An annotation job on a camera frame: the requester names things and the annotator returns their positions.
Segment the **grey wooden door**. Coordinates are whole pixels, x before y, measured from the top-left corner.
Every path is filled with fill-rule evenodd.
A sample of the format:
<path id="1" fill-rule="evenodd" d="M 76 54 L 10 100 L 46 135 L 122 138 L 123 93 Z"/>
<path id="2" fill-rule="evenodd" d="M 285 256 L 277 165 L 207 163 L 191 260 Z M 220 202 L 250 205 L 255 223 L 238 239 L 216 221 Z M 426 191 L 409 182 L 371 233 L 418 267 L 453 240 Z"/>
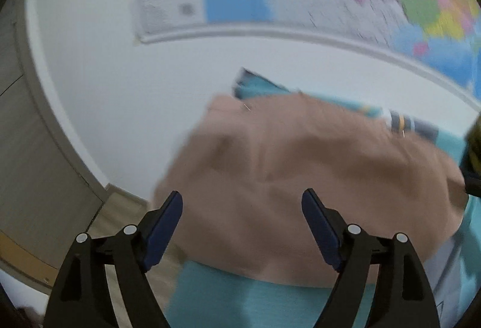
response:
<path id="1" fill-rule="evenodd" d="M 1 9 L 1 263 L 44 292 L 102 202 L 41 118 L 16 46 L 15 0 Z"/>

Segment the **teal patterned bed sheet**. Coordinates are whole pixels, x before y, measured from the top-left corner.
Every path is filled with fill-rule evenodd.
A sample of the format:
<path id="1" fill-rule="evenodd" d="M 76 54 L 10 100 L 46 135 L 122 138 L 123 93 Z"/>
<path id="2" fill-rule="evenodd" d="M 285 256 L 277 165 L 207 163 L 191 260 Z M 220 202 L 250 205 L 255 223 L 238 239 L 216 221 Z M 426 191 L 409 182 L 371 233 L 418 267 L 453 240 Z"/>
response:
<path id="1" fill-rule="evenodd" d="M 176 327 L 310 327 L 326 304 L 336 274 L 319 250 L 309 246 L 309 267 L 321 276 L 320 286 L 299 286 L 291 278 L 265 282 L 246 265 L 224 265 L 219 252 L 239 242 L 239 252 L 252 259 L 249 247 L 266 235 L 269 244 L 290 247 L 313 242 L 301 213 L 299 197 L 283 203 L 266 201 L 256 208 L 251 198 L 238 202 L 192 181 L 182 192 L 183 211 L 177 244 L 187 254 L 179 284 L 167 308 Z M 454 326 L 467 312 L 480 288 L 480 201 L 470 198 L 460 229 L 425 265 L 440 324 Z"/>

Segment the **black garment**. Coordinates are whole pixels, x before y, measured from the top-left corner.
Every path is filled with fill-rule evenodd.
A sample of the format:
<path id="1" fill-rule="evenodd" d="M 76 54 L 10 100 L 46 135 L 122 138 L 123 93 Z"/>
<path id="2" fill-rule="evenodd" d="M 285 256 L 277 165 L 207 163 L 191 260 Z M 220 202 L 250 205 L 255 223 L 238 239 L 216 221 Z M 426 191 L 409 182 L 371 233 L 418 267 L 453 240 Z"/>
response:
<path id="1" fill-rule="evenodd" d="M 461 173 L 465 180 L 466 192 L 468 195 L 481 198 L 481 178 L 480 175 L 462 168 Z"/>

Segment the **mustard yellow garment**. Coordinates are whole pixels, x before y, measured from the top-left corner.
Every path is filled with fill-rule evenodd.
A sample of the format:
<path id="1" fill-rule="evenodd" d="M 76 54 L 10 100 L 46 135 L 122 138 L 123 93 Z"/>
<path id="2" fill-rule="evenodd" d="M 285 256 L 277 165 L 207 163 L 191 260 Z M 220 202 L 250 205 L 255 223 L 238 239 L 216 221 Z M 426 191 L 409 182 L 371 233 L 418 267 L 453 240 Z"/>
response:
<path id="1" fill-rule="evenodd" d="M 466 134 L 466 149 L 463 154 L 461 166 L 470 173 L 481 172 L 481 126 L 477 119 Z"/>

